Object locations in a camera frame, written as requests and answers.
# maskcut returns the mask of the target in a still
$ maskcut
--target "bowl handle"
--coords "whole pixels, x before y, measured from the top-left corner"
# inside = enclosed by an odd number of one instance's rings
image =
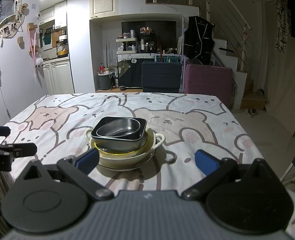
[[[166,137],[163,134],[161,134],[161,133],[156,133],[155,134],[155,137],[156,138],[161,138],[161,140],[152,147],[153,150],[156,149],[156,148],[158,148],[166,140]]]
[[[86,138],[86,140],[87,140],[89,143],[91,143],[91,138],[89,137],[89,132],[92,132],[92,130],[93,130],[93,129],[87,129],[87,130],[85,131],[85,138]]]

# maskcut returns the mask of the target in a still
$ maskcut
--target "beige curtain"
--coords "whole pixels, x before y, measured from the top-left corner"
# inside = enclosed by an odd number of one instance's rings
[[[268,2],[268,71],[266,90],[267,112],[278,120],[291,134],[295,132],[295,39],[289,35],[284,53],[275,49],[278,36],[277,10]]]

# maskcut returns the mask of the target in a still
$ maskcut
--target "rectangular baking pan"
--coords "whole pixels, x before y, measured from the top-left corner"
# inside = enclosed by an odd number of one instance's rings
[[[124,117],[106,116],[106,117],[103,117],[99,121],[99,123],[94,127],[93,131],[91,132],[91,136],[92,138],[94,138],[94,141],[98,147],[111,149],[111,150],[128,151],[128,152],[137,150],[141,147],[142,140],[145,134],[145,127],[146,127],[146,120],[143,118],[133,118],[138,120],[141,124],[140,130],[139,130],[140,135],[139,135],[139,138],[136,140],[97,136],[96,131],[98,130],[98,128],[100,128],[101,126],[109,122],[112,122],[121,118],[124,118]]]

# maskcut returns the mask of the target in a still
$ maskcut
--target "cutting board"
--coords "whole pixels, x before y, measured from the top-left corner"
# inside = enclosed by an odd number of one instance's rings
[[[56,48],[56,42],[59,40],[59,36],[62,35],[62,31],[52,31],[51,36],[52,36],[52,48]]]

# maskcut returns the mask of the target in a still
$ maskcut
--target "kitchen cabinet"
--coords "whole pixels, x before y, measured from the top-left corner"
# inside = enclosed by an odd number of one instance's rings
[[[119,0],[90,0],[92,19],[119,15]]]
[[[44,11],[41,11],[40,14],[41,14],[41,17],[39,20],[40,25],[47,23],[49,21],[52,21],[55,18],[55,7],[53,6]]]
[[[43,70],[49,95],[74,93],[69,60],[44,64]]]
[[[55,28],[66,27],[66,1],[55,5]]]

